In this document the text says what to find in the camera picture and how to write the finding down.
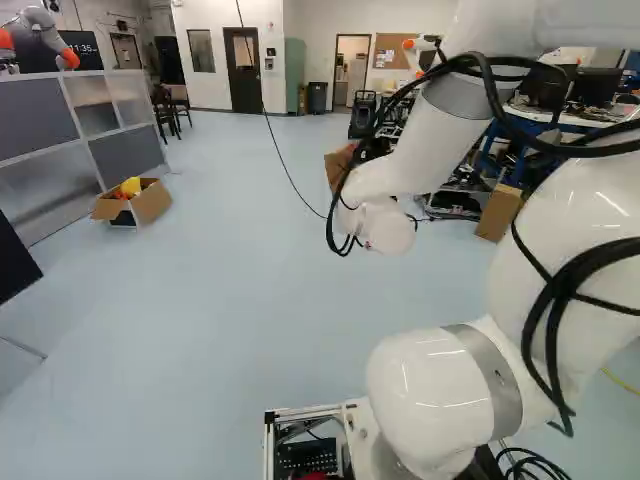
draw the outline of cord on floor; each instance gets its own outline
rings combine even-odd
[[[240,4],[238,0],[236,0],[236,9],[238,10],[238,18],[240,19],[240,26],[244,28],[244,20],[242,19],[242,12],[240,11]],[[252,67],[255,67],[253,63],[253,55],[251,54],[251,48],[249,47],[249,40],[247,40],[246,36],[244,37],[244,43],[247,47],[247,53],[249,54],[249,63],[251,64]],[[282,164],[284,173],[287,175],[287,178],[289,179],[289,183],[295,190],[300,200],[302,200],[302,203],[304,203],[307,206],[307,208],[311,210],[318,218],[321,218],[322,220],[326,220],[327,217],[318,213],[318,211],[315,208],[313,208],[311,204],[309,204],[309,202],[307,202],[307,200],[300,193],[300,190],[298,190],[298,187],[296,187],[296,184],[293,182],[293,179],[291,178],[291,174],[289,173],[289,169],[287,168],[287,165],[284,163],[284,160],[282,158],[282,153],[280,153],[280,147],[278,146],[276,137],[273,134],[273,128],[271,128],[271,122],[269,121],[269,114],[267,113],[267,110],[264,107],[264,102],[262,101],[262,97],[260,97],[260,106],[262,108],[262,114],[264,115],[264,119],[267,121],[267,127],[269,127],[269,134],[271,135],[273,146],[276,148],[276,152],[278,153],[278,158],[280,159],[280,163]]]

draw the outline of black trash can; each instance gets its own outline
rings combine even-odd
[[[321,115],[327,110],[327,82],[309,82],[307,88],[307,109],[313,115]]]

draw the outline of chair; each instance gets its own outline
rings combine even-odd
[[[167,145],[167,137],[164,134],[164,127],[162,126],[165,123],[169,125],[171,135],[177,135],[178,140],[182,140],[180,137],[180,130],[176,125],[171,92],[161,85],[156,85],[151,94],[151,103],[153,103],[153,112],[155,113],[158,129],[160,130],[160,136],[162,137],[162,140],[164,140],[164,144]]]
[[[191,104],[189,103],[189,95],[187,94],[186,85],[162,84],[162,86],[171,92],[171,100],[173,101],[173,113],[178,124],[178,131],[182,132],[180,117],[187,117],[189,119],[189,125],[191,125],[191,128],[193,128],[193,122],[191,121],[190,113]]]

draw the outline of open cardboard box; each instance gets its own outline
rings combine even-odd
[[[153,222],[171,206],[171,195],[157,178],[141,178],[142,192],[131,200],[115,197],[120,185],[96,200],[93,220],[108,221],[114,227],[137,228]]]

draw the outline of gray wall panel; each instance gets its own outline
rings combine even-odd
[[[58,80],[0,82],[0,161],[79,138]]]
[[[107,188],[164,163],[162,147],[153,126],[92,140],[89,148]]]

